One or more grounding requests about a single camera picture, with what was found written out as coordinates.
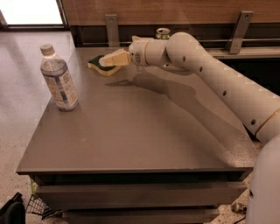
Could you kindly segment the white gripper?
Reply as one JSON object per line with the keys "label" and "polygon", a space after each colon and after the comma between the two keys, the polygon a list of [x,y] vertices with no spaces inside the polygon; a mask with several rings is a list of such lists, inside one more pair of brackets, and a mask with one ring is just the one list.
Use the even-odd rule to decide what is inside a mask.
{"label": "white gripper", "polygon": [[145,52],[148,43],[154,38],[144,38],[132,36],[132,43],[129,45],[129,52],[118,49],[112,53],[106,54],[99,59],[99,63],[103,67],[127,66],[131,61],[137,66],[147,67]]}

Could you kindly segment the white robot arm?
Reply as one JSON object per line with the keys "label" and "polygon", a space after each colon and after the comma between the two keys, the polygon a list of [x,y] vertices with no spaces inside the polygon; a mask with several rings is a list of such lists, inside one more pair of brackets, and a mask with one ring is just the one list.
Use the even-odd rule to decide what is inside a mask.
{"label": "white robot arm", "polygon": [[214,58],[186,32],[168,39],[133,37],[127,51],[99,59],[104,67],[130,62],[197,74],[263,144],[249,188],[246,224],[280,224],[280,97]]}

